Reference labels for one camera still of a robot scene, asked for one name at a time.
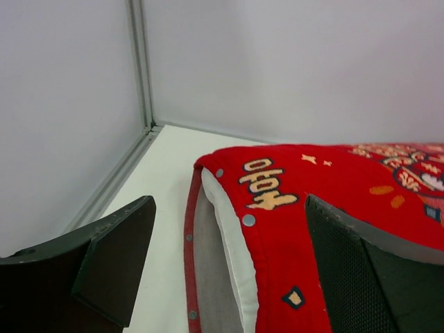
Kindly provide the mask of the red printed pillowcase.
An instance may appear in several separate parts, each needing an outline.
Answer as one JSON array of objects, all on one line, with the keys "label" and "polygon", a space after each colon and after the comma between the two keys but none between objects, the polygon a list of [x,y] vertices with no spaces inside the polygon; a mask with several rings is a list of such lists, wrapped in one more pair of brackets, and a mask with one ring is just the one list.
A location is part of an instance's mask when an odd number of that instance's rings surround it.
[{"label": "red printed pillowcase", "polygon": [[441,143],[237,146],[194,164],[184,223],[190,332],[202,332],[194,277],[192,208],[209,170],[230,199],[256,270],[254,332],[333,332],[305,215],[314,195],[348,215],[443,251]]}]

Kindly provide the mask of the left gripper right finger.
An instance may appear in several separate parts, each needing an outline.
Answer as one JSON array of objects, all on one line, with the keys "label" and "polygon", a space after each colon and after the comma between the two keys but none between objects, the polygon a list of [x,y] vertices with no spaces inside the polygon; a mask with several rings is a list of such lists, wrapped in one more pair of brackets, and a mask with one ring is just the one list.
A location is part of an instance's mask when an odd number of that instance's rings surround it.
[{"label": "left gripper right finger", "polygon": [[348,215],[317,196],[305,215],[333,332],[442,332],[443,251]]}]

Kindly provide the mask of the white pillow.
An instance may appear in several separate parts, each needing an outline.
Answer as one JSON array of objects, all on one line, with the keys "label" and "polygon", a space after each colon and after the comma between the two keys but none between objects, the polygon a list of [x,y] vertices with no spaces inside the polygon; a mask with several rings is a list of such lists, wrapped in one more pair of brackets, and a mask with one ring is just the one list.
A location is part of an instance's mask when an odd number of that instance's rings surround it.
[{"label": "white pillow", "polygon": [[259,310],[256,270],[226,191],[209,170],[197,173],[192,208],[194,277],[190,292],[202,332],[254,332]]}]

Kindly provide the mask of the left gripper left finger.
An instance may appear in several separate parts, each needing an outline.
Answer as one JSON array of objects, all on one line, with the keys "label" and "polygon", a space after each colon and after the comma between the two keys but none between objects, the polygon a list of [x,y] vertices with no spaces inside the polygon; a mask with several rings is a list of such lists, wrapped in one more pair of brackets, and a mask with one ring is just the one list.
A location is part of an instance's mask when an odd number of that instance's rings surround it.
[{"label": "left gripper left finger", "polygon": [[142,196],[1,258],[2,332],[122,332],[130,325],[155,221]]}]

